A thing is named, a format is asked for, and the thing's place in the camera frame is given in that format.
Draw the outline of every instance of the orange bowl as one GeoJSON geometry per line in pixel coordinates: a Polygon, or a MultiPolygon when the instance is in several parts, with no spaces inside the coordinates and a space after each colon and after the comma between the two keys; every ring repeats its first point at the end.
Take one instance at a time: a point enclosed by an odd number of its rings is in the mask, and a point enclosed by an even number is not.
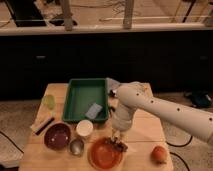
{"type": "Polygon", "coordinates": [[[121,162],[122,158],[122,152],[115,149],[107,137],[95,141],[88,152],[90,164],[101,171],[114,168],[121,162]]]}

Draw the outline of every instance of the green tray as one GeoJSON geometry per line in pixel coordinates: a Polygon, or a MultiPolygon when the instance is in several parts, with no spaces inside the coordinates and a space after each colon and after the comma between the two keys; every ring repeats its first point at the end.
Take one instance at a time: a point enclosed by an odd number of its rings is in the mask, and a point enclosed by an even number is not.
{"type": "Polygon", "coordinates": [[[106,79],[71,79],[69,82],[62,120],[79,122],[88,119],[85,113],[93,103],[101,105],[102,111],[92,122],[108,119],[108,98],[106,79]]]}

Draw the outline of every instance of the concrete floor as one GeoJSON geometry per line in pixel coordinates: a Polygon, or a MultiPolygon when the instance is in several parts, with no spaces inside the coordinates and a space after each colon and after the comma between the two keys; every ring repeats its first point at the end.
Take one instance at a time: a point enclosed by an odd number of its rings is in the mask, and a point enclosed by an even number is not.
{"type": "MultiPolygon", "coordinates": [[[[188,99],[183,97],[183,93],[154,93],[154,96],[170,100],[185,105],[191,105],[188,99]]],[[[13,139],[17,145],[23,149],[27,143],[30,129],[34,122],[40,100],[27,101],[6,101],[0,102],[0,130],[13,139]]],[[[175,126],[162,121],[162,126],[168,142],[174,144],[184,144],[190,135],[175,126]]],[[[170,147],[171,152],[180,155],[189,165],[191,171],[212,171],[213,170],[213,148],[207,144],[193,138],[192,142],[183,148],[170,147]]],[[[0,164],[13,167],[11,163],[18,165],[22,154],[14,148],[8,141],[0,135],[0,164]]],[[[174,170],[186,170],[183,163],[175,156],[172,156],[174,170]]]]}
{"type": "MultiPolygon", "coordinates": [[[[77,21],[78,25],[108,25],[118,24],[123,22],[124,3],[119,3],[122,0],[71,0],[71,12],[73,19],[77,21]],[[107,8],[100,8],[97,6],[107,5],[107,8]]],[[[209,14],[212,7],[207,5],[208,0],[197,0],[192,8],[186,22],[201,22],[209,14]]],[[[62,12],[61,7],[50,3],[43,5],[42,0],[35,1],[36,6],[40,10],[48,27],[54,27],[49,23],[49,20],[62,12]]],[[[187,10],[189,9],[190,2],[183,0],[135,0],[133,12],[133,24],[140,23],[181,23],[187,10]]],[[[4,2],[0,2],[0,28],[11,18],[7,6],[4,2]]],[[[16,27],[13,20],[2,28],[16,27]]]]}

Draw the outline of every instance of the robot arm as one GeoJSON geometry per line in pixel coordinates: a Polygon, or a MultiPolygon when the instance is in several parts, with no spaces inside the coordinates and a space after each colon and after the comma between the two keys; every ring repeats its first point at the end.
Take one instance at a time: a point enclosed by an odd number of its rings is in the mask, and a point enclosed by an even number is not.
{"type": "Polygon", "coordinates": [[[148,97],[138,82],[123,84],[118,88],[116,95],[119,104],[112,118],[112,126],[115,129],[128,130],[131,127],[134,112],[139,108],[213,145],[213,113],[148,97]]]}

